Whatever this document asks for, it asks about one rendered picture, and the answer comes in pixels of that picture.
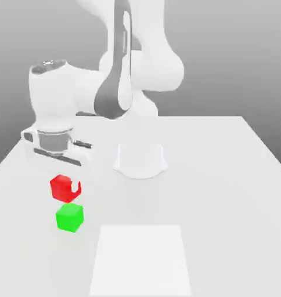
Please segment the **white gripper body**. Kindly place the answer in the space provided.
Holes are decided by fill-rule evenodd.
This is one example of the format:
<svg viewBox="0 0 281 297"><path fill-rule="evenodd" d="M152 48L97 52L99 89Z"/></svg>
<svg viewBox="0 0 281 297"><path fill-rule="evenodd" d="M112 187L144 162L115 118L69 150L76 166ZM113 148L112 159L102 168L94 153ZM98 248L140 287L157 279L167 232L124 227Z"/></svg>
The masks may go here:
<svg viewBox="0 0 281 297"><path fill-rule="evenodd" d="M91 174L94 153L93 147L71 144L62 155L50 155L36 144L24 141L24 155L32 166L53 176L64 175L72 180L83 180Z"/></svg>

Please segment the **small red cube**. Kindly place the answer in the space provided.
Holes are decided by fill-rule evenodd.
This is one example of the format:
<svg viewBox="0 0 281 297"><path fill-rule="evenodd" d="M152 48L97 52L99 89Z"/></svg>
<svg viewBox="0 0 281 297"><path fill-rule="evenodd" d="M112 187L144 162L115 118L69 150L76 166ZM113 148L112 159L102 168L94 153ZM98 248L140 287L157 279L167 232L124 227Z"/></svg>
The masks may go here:
<svg viewBox="0 0 281 297"><path fill-rule="evenodd" d="M50 181L52 197L64 203L71 203L81 194L81 182L77 191L72 191L72 180L68 176L57 175Z"/></svg>

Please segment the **small green cube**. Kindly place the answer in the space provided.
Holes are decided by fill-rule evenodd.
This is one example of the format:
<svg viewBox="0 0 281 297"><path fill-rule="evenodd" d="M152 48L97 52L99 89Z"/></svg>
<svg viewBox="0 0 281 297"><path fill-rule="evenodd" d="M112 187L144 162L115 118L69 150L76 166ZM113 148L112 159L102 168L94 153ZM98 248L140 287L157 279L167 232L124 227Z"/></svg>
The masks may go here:
<svg viewBox="0 0 281 297"><path fill-rule="evenodd" d="M78 204L63 204L56 212L57 227L75 233L84 222L84 208Z"/></svg>

